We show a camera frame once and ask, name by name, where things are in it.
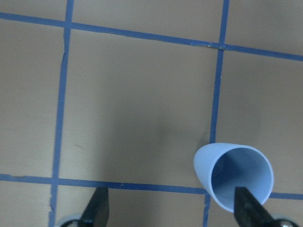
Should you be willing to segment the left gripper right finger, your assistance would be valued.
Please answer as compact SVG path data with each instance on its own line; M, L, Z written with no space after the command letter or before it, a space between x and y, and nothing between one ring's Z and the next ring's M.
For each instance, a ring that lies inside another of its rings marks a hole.
M289 219L274 219L246 187L235 188L233 214L240 227L298 226Z

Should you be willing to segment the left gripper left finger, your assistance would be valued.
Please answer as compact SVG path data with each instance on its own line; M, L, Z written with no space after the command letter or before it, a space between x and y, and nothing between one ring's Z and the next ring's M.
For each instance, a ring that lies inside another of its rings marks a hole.
M82 214L68 215L57 222L57 227L106 227L109 219L107 187L96 188Z

